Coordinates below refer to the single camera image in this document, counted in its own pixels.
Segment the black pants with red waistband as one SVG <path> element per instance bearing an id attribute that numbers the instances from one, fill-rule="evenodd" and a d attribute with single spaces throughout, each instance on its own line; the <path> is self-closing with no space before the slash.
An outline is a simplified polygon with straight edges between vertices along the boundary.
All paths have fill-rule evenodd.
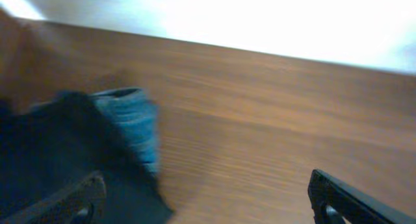
<path id="1" fill-rule="evenodd" d="M 104 223 L 166 223 L 172 215 L 119 128 L 81 93 L 34 112 L 1 115 L 1 217 L 91 172 L 103 174 Z"/>

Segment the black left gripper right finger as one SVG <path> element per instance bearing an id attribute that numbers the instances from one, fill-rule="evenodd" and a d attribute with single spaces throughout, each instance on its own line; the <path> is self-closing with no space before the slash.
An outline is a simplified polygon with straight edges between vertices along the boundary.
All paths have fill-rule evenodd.
<path id="1" fill-rule="evenodd" d="M 415 224 L 415 218 L 314 169 L 307 193 L 316 224 Z"/>

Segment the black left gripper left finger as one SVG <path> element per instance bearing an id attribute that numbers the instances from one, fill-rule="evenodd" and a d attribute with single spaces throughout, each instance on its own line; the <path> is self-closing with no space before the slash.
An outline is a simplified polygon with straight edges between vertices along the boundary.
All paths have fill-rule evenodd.
<path id="1" fill-rule="evenodd" d="M 1 223 L 98 223 L 103 215 L 106 198 L 103 175 L 94 171 L 80 181 L 1 219 Z"/>

